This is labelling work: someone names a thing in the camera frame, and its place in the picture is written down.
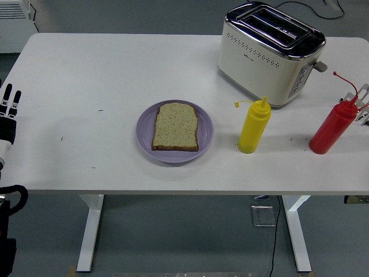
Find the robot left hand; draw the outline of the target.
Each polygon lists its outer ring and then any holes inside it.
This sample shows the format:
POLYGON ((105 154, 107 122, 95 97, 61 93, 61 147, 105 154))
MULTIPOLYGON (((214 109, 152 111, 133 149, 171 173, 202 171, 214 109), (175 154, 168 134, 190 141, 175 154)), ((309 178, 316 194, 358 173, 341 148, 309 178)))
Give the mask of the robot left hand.
POLYGON ((12 84, 7 84, 1 99, 1 168, 5 164, 5 155, 14 144, 16 138, 17 122, 15 117, 21 98, 21 91, 16 91, 13 101, 9 105, 12 88, 12 84))

